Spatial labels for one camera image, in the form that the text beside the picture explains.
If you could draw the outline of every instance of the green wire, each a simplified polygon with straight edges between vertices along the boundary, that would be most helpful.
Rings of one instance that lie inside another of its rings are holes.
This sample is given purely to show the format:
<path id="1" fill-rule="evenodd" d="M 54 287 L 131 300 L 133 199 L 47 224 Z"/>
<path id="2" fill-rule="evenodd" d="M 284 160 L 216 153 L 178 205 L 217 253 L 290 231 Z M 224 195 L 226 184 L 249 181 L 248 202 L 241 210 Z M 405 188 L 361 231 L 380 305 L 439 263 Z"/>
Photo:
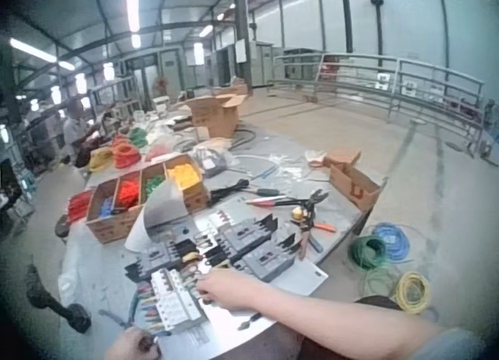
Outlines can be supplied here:
<path id="1" fill-rule="evenodd" d="M 137 148 L 142 148 L 144 146 L 147 146 L 146 136 L 147 133 L 145 132 L 145 130 L 141 128 L 135 128 L 130 132 L 129 139 L 132 145 Z"/>
<path id="2" fill-rule="evenodd" d="M 386 246 L 377 237 L 357 238 L 349 247 L 349 256 L 364 270 L 379 267 L 386 258 Z"/>

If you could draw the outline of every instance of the wall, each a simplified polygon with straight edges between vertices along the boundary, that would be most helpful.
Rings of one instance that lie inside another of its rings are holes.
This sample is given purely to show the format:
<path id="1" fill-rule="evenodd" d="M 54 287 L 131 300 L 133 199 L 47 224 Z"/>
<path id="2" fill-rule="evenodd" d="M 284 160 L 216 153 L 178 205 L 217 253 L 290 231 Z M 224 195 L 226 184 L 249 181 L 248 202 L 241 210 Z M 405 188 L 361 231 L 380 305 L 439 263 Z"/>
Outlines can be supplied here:
<path id="1" fill-rule="evenodd" d="M 485 81 L 485 95 L 499 100 L 499 0 L 445 1 L 448 10 L 451 69 Z M 323 0 L 323 3 L 326 50 L 345 52 L 342 0 Z M 323 42 L 319 0 L 282 0 L 282 6 L 285 47 L 321 50 Z M 374 6 L 370 0 L 350 0 L 350 9 L 354 52 L 376 54 Z M 257 40 L 281 47 L 278 1 L 270 2 L 254 13 Z M 385 55 L 445 65 L 440 0 L 384 0 L 381 18 Z M 231 43 L 230 30 L 225 30 L 222 38 L 224 43 Z"/>

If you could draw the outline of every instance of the window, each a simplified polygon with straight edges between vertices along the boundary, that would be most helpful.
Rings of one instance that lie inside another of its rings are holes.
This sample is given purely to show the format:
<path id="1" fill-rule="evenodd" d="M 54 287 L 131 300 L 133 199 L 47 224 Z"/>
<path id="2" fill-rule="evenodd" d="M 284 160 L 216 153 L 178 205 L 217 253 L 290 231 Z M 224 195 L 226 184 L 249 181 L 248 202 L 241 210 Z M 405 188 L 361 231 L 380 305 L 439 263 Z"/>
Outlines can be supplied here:
<path id="1" fill-rule="evenodd" d="M 202 43 L 194 44 L 194 63 L 204 65 L 204 48 Z"/>

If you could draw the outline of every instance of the forearm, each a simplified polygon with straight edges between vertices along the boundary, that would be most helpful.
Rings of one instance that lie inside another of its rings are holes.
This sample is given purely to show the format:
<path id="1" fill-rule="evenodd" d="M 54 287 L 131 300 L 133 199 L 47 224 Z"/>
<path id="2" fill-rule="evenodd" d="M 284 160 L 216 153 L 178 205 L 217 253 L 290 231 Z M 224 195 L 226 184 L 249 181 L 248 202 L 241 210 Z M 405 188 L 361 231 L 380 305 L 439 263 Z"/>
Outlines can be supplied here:
<path id="1" fill-rule="evenodd" d="M 390 309 L 304 298 L 267 285 L 257 295 L 256 311 L 348 358 L 408 358 L 441 332 Z"/>

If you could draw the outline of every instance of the table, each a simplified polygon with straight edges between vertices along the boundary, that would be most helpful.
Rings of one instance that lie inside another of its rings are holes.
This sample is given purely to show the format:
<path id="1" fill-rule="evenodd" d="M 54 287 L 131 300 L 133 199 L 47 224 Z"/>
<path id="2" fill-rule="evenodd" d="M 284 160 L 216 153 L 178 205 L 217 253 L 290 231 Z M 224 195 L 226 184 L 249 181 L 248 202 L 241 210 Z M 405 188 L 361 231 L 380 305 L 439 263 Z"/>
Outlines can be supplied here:
<path id="1" fill-rule="evenodd" d="M 334 224 L 338 230 L 334 235 L 317 229 L 313 230 L 313 236 L 324 247 L 324 251 L 317 253 L 311 247 L 307 249 L 309 262 L 300 263 L 299 270 L 310 270 L 311 267 L 315 267 L 313 263 L 319 263 L 327 257 L 345 239 L 354 225 L 363 220 L 363 214 L 329 184 L 325 173 L 312 171 L 308 168 L 303 158 L 306 151 L 304 146 L 300 146 L 291 138 L 264 132 L 251 125 L 244 125 L 243 127 L 254 131 L 257 135 L 256 139 L 232 151 L 233 157 L 239 162 L 232 167 L 235 171 L 225 171 L 207 179 L 205 181 L 206 186 L 209 189 L 214 189 L 232 185 L 244 177 L 238 172 L 240 170 L 257 175 L 272 166 L 272 163 L 266 160 L 271 151 L 271 159 L 281 161 L 282 168 L 269 178 L 252 180 L 252 185 L 284 190 L 289 192 L 291 196 L 298 198 L 310 196 L 310 193 L 315 189 L 328 191 L 329 197 L 317 205 L 317 221 Z M 133 168 L 140 169 L 143 167 L 143 163 L 140 163 Z M 114 178 L 110 177 L 110 175 L 112 174 L 102 175 L 101 179 Z M 380 177 L 373 177 L 372 175 L 371 178 L 375 182 L 381 180 Z M 97 179 L 95 178 L 92 182 L 92 185 L 97 183 Z M 244 198 L 250 199 L 254 197 L 252 194 L 243 192 L 231 196 L 228 200 L 240 202 Z M 254 210 L 257 216 L 263 217 L 272 212 L 281 220 L 286 220 L 290 217 L 291 209 L 290 207 L 278 207 L 273 208 L 271 211 L 261 208 Z M 225 205 L 224 210 L 229 214 L 234 211 L 232 205 Z M 107 309 L 123 318 L 128 316 L 129 303 L 136 286 L 125 277 L 123 268 L 134 262 L 135 257 L 124 249 L 124 243 L 125 240 L 123 239 L 101 245 L 84 223 L 80 222 L 71 227 L 66 255 L 62 265 L 62 275 L 58 281 L 61 300 L 64 305 L 72 302 L 83 305 L 91 314 L 92 327 L 87 334 L 81 335 L 72 331 L 66 322 L 62 321 L 62 358 L 101 358 L 105 348 L 112 343 L 115 336 L 120 332 L 121 329 L 115 323 L 108 318 L 99 316 L 97 311 Z M 289 287 L 290 284 L 293 284 L 293 281 L 300 279 L 299 275 L 290 276 L 286 272 L 275 280 L 277 285 L 287 284 Z M 317 274 L 319 278 L 327 277 L 325 274 L 319 274 Z M 303 283 L 310 284 L 307 288 L 311 291 L 318 287 L 313 281 L 304 281 Z M 174 358 L 175 360 L 212 358 L 226 353 L 238 344 L 249 341 L 263 331 L 268 330 L 272 325 L 273 323 L 266 318 L 259 319 L 248 330 L 239 332 L 239 334 L 234 330 L 221 332 L 220 327 L 213 330 L 213 328 L 207 328 L 203 325 L 204 330 L 201 330 L 201 332 L 188 330 L 188 332 L 169 338 L 161 338 L 161 341 L 165 341 L 161 343 L 161 346 L 168 349 L 168 358 Z M 215 336 L 216 341 L 202 344 L 206 340 L 206 336 L 210 339 Z M 251 341 L 251 344 L 253 353 L 255 353 L 258 346 L 254 344 L 254 341 Z"/>

